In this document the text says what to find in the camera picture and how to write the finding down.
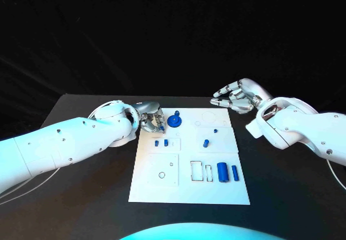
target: black curtain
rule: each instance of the black curtain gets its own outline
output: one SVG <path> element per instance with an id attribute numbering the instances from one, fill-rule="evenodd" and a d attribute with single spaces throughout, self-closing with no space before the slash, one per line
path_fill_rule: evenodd
<path id="1" fill-rule="evenodd" d="M 2 137 L 67 93 L 211 97 L 241 78 L 345 113 L 343 18 L 333 2 L 2 0 Z"/>

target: white board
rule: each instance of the white board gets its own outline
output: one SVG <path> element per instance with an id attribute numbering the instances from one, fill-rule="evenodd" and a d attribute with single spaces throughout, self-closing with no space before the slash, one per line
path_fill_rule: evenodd
<path id="1" fill-rule="evenodd" d="M 228 110 L 225 108 L 162 110 L 166 122 L 169 116 L 179 111 L 182 125 L 176 128 L 167 126 L 166 134 L 140 130 L 129 201 L 250 205 Z M 204 147 L 205 139 L 209 140 L 208 147 Z M 202 162 L 202 181 L 192 180 L 193 161 Z M 227 163 L 229 182 L 219 182 L 221 162 Z M 211 165 L 212 181 L 208 181 L 206 165 Z M 232 165 L 237 166 L 240 181 L 234 178 Z"/>

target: table surface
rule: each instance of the table surface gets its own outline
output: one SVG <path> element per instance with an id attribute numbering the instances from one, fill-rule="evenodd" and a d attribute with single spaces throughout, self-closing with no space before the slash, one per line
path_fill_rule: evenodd
<path id="1" fill-rule="evenodd" d="M 111 100 L 157 101 L 163 108 L 216 107 L 208 97 L 67 94 L 42 127 L 88 117 Z M 280 150 L 264 137 L 254 139 L 245 125 L 255 111 L 228 112 L 251 205 L 129 202 L 137 138 L 64 167 L 33 192 L 0 205 L 0 238 L 120 239 L 155 226 L 199 222 L 240 226 L 286 239 L 345 239 L 346 191 L 326 160 L 300 143 Z M 333 168 L 346 183 L 343 167 L 335 163 Z M 19 193 L 51 174 L 39 175 Z"/>

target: robotic hand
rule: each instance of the robotic hand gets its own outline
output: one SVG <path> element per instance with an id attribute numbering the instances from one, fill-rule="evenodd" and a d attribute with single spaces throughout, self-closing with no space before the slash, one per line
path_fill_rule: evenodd
<path id="1" fill-rule="evenodd" d="M 0 193 L 41 173 L 75 164 L 136 139 L 136 131 L 165 133 L 157 102 L 103 104 L 88 118 L 77 117 L 0 141 Z"/>
<path id="2" fill-rule="evenodd" d="M 229 92 L 229 100 L 219 100 Z M 346 115 L 319 113 L 297 98 L 277 97 L 248 78 L 227 85 L 211 103 L 231 108 L 240 114 L 258 109 L 255 119 L 245 126 L 254 138 L 263 135 L 270 143 L 286 149 L 296 142 L 306 144 L 325 159 L 346 166 Z"/>

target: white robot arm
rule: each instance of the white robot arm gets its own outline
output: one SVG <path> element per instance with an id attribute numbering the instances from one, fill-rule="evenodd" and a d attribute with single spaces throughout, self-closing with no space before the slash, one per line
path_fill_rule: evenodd
<path id="1" fill-rule="evenodd" d="M 0 141 L 0 193 L 41 173 L 75 164 L 107 147 L 123 146 L 144 131 L 165 133 L 157 102 L 101 105 L 88 118 L 77 117 Z"/>
<path id="2" fill-rule="evenodd" d="M 245 126 L 255 138 L 264 135 L 278 149 L 286 149 L 300 142 L 322 158 L 346 166 L 345 114 L 319 113 L 297 98 L 273 98 L 248 78 L 227 85 L 214 97 L 228 92 L 231 100 L 214 98 L 211 103 L 232 108 L 240 114 L 258 109 L 255 119 Z"/>

